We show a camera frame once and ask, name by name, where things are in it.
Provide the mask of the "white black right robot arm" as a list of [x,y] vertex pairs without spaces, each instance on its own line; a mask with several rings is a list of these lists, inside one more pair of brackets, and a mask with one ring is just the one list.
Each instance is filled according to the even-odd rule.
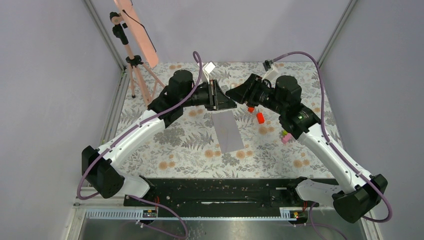
[[304,201],[332,207],[349,223],[365,217],[380,203],[388,185],[382,174],[372,175],[325,133],[321,119],[301,102],[302,88],[295,77],[282,75],[275,86],[251,74],[226,96],[248,107],[263,106],[279,114],[284,130],[312,151],[337,181],[336,185],[299,177],[287,189],[287,201],[299,206]]

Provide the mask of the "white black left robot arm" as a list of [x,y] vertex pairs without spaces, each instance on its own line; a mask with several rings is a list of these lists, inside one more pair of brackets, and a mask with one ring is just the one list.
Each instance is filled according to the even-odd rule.
[[120,171],[123,162],[145,141],[165,130],[184,113],[185,107],[203,106],[208,111],[229,110],[237,104],[228,98],[217,80],[193,80],[188,70],[177,70],[142,115],[109,142],[81,153],[81,174],[94,187],[94,196],[133,195],[144,206],[152,204],[155,192],[143,177]]

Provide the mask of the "grey envelope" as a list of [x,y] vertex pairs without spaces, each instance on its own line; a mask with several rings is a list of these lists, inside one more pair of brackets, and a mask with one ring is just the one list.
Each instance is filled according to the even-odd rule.
[[244,149],[241,133],[231,110],[212,114],[212,122],[223,154]]

